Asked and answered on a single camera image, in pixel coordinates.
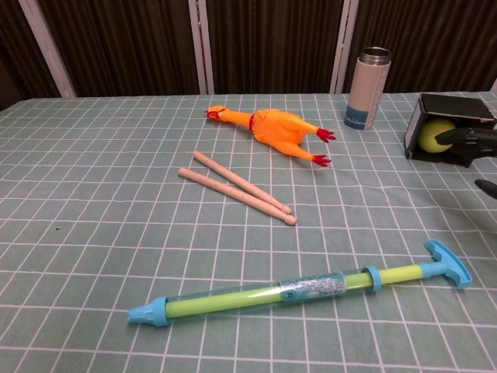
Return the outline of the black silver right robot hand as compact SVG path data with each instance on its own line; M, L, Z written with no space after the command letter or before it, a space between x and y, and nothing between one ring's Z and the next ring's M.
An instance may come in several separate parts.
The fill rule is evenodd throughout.
M496 130L457 127L435 136L438 145L451 145L450 154L469 167L475 159L496 158Z

